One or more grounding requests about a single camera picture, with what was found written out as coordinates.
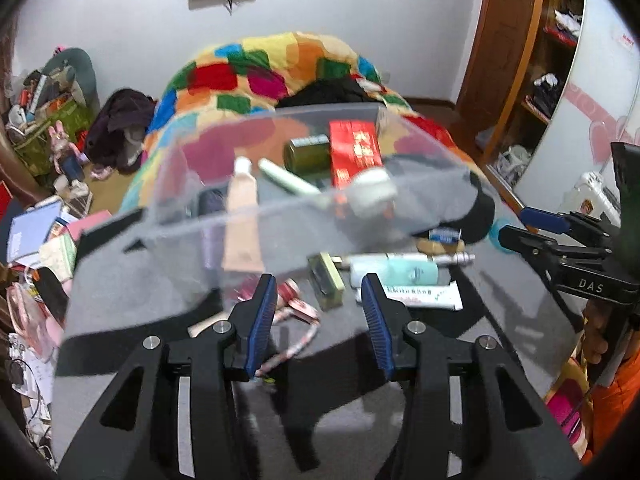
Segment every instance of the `wooden door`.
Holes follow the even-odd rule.
[[[456,108],[473,132],[498,122],[523,56],[534,0],[484,0]]]

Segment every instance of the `light blue bottle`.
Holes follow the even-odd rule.
[[[438,283],[438,266],[427,258],[414,260],[375,255],[351,259],[351,286],[360,288],[362,279],[370,272],[375,272],[385,286],[428,286]]]

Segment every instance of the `transparent storage box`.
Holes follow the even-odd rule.
[[[320,195],[294,196],[260,174],[258,160],[282,165],[289,139],[328,134],[335,120],[370,121],[376,125],[385,182],[393,198],[384,206],[362,208],[376,197],[379,184],[335,190],[330,178],[314,180]],[[258,206],[227,214],[199,213],[204,196],[218,197],[224,207],[226,186],[236,156],[252,161]],[[303,299],[318,306],[309,279],[308,258],[371,252],[416,251],[414,235],[450,218],[456,196],[443,194],[446,183],[462,178],[468,168],[445,146],[413,123],[377,104],[322,105],[286,108],[185,132],[168,149],[155,182],[146,221],[146,247],[186,301],[196,302],[213,288],[225,291],[225,306],[259,272],[225,270],[221,261],[229,226],[257,226],[264,272],[281,283],[292,278]],[[345,303],[353,300],[348,275]]]

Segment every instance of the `person's hand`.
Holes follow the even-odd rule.
[[[609,345],[602,337],[602,332],[607,326],[611,310],[612,306],[610,304],[597,300],[589,300],[584,309],[587,325],[584,327],[582,354],[591,364],[598,364],[602,360],[602,355],[609,348]],[[634,332],[624,358],[631,359],[638,351],[640,351],[640,332]]]

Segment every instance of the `beige tube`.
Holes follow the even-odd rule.
[[[240,209],[255,208],[257,203],[258,185],[251,175],[251,161],[239,156],[226,196],[226,212],[230,216],[226,222],[224,270],[264,272],[255,211],[234,214]]]

